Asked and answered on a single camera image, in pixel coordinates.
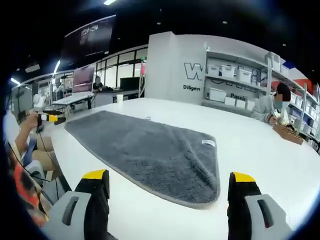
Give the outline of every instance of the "wicker basket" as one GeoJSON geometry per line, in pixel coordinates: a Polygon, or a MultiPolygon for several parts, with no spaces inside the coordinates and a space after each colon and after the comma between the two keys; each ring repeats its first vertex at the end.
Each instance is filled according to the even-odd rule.
{"type": "Polygon", "coordinates": [[[291,130],[285,128],[285,126],[276,124],[273,126],[273,130],[275,130],[283,139],[288,140],[290,142],[301,145],[304,141],[302,137],[298,136],[291,130]]]}

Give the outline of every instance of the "seated person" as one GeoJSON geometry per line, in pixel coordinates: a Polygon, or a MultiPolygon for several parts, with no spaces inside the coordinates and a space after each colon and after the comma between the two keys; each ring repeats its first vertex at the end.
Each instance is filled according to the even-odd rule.
{"type": "Polygon", "coordinates": [[[269,124],[289,124],[286,111],[291,100],[291,92],[287,85],[280,83],[274,95],[260,97],[252,109],[251,117],[269,124]]]}
{"type": "Polygon", "coordinates": [[[38,114],[31,112],[26,120],[19,127],[16,117],[7,111],[4,116],[3,133],[8,143],[13,146],[14,143],[21,155],[23,166],[27,166],[32,160],[41,162],[44,171],[60,171],[58,161],[56,159],[53,144],[50,137],[34,137],[30,136],[33,128],[38,126],[38,114]]]}
{"type": "Polygon", "coordinates": [[[14,180],[20,202],[25,206],[33,222],[38,227],[43,227],[49,220],[48,214],[52,206],[42,194],[41,187],[19,163],[21,159],[16,146],[9,146],[8,140],[4,140],[4,148],[8,157],[8,173],[14,180]]]}
{"type": "Polygon", "coordinates": [[[104,85],[101,83],[100,77],[96,76],[95,82],[93,83],[93,91],[94,92],[101,92],[103,86],[104,85]]]}

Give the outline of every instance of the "person's leg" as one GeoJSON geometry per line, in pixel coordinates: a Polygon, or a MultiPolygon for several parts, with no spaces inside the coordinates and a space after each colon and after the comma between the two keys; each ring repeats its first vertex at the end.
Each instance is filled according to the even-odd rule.
{"type": "Polygon", "coordinates": [[[36,137],[36,149],[41,151],[52,152],[54,146],[51,141],[51,137],[43,136],[42,139],[40,136],[36,137]]]}
{"type": "Polygon", "coordinates": [[[38,160],[44,171],[54,171],[59,169],[59,164],[53,151],[34,150],[32,159],[38,160]]]}

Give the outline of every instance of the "ceiling light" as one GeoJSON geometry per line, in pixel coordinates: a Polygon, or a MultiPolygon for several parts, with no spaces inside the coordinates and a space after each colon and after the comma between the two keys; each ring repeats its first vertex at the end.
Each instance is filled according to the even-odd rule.
{"type": "Polygon", "coordinates": [[[112,4],[115,1],[116,0],[106,0],[103,4],[109,6],[110,4],[112,4]]]}
{"type": "Polygon", "coordinates": [[[54,68],[54,71],[53,71],[53,75],[55,75],[55,74],[56,74],[56,72],[57,72],[57,70],[58,70],[59,65],[60,65],[60,60],[59,60],[59,61],[56,63],[56,65],[55,65],[55,68],[54,68]]]}
{"type": "Polygon", "coordinates": [[[11,82],[17,84],[17,85],[20,85],[20,82],[18,82],[17,80],[15,80],[14,78],[11,78],[11,82]]]}

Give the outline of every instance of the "person's hand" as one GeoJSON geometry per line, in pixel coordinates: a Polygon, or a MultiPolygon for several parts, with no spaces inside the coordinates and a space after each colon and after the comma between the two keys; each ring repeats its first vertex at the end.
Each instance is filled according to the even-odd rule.
{"type": "Polygon", "coordinates": [[[26,120],[22,123],[21,128],[26,129],[27,131],[31,131],[33,128],[38,126],[38,113],[31,112],[27,117],[26,120]]]}
{"type": "Polygon", "coordinates": [[[271,117],[269,118],[269,123],[274,125],[277,123],[277,118],[274,115],[271,115],[271,117]]]}

